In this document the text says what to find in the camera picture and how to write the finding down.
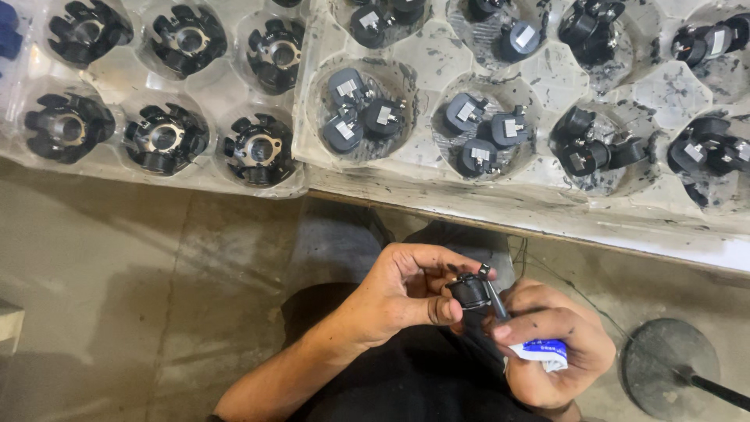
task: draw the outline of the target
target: dirty hand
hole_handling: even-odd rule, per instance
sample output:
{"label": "dirty hand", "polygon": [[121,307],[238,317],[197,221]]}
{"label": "dirty hand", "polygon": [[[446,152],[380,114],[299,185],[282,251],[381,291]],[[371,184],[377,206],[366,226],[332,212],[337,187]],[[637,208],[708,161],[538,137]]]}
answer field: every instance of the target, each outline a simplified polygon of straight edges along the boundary
{"label": "dirty hand", "polygon": [[441,290],[458,273],[476,273],[480,266],[442,246],[392,243],[323,323],[363,348],[381,345],[413,325],[453,324],[463,316],[461,305]]}
{"label": "dirty hand", "polygon": [[[599,315],[540,282],[522,279],[501,293],[513,319],[497,323],[490,314],[485,332],[508,356],[505,377],[521,402],[562,408],[612,366],[615,346]],[[520,359],[508,346],[534,339],[560,339],[568,349],[568,369],[545,372],[542,363]]]}

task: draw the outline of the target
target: round metal base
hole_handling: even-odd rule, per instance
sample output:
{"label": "round metal base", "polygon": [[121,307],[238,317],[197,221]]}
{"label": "round metal base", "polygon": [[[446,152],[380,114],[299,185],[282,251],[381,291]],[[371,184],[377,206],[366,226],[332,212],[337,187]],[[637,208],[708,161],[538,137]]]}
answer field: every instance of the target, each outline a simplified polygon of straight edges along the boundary
{"label": "round metal base", "polygon": [[687,384],[677,370],[691,367],[719,382],[719,359],[708,339],[692,325],[671,318],[648,321],[622,350],[622,387],[647,414],[661,420],[697,417],[715,399]]}

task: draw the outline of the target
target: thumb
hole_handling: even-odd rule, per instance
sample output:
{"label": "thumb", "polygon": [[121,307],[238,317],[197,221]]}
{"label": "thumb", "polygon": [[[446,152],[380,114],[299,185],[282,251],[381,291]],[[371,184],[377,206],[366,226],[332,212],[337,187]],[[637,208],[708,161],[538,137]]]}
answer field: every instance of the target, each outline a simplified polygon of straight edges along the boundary
{"label": "thumb", "polygon": [[413,325],[450,325],[464,316],[461,304],[450,297],[404,298],[404,328]]}

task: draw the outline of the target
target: concrete floor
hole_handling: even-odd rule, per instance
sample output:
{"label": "concrete floor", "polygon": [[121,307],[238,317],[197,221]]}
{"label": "concrete floor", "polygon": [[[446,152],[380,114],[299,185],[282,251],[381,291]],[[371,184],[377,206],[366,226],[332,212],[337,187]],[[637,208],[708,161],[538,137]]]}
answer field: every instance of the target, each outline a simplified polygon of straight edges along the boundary
{"label": "concrete floor", "polygon": [[[203,420],[281,346],[281,275],[300,203],[0,161],[0,298],[26,310],[0,420]],[[399,238],[425,224],[383,219]],[[750,393],[747,280],[555,241],[528,250],[626,330],[659,317],[694,324],[717,350],[721,381]],[[537,263],[528,276],[582,300]],[[587,420],[653,420],[626,398],[616,369],[579,399]],[[693,420],[750,418],[721,402],[705,414]]]}

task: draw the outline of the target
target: forearm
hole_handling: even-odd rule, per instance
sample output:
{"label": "forearm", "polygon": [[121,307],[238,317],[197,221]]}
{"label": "forearm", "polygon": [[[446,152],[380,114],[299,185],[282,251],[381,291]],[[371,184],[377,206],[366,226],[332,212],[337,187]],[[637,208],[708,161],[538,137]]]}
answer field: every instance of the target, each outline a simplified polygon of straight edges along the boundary
{"label": "forearm", "polygon": [[529,407],[533,414],[544,416],[552,422],[581,422],[581,410],[575,401],[563,406],[562,408],[535,408]]}
{"label": "forearm", "polygon": [[226,422],[285,420],[366,349],[339,338],[326,318],[240,378],[214,412]]}

